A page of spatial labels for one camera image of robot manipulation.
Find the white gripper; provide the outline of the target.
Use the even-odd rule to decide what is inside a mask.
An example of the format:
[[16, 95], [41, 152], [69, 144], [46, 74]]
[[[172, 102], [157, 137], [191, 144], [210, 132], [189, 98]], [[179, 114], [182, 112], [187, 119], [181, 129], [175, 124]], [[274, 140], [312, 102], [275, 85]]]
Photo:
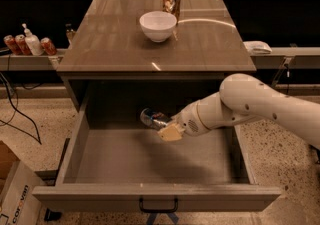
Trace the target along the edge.
[[196, 136], [202, 129], [198, 117], [197, 102], [193, 102], [173, 116], [175, 123], [160, 129], [158, 135], [164, 141], [177, 141], [182, 139], [183, 134]]

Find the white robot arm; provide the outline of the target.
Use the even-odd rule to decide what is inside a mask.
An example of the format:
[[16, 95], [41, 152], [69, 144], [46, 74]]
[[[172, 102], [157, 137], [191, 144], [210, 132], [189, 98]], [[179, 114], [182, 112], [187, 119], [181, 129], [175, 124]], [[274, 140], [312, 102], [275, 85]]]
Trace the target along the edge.
[[219, 91], [183, 108], [159, 136], [180, 140], [213, 129], [269, 119], [320, 149], [320, 105], [282, 94], [246, 74], [226, 77]]

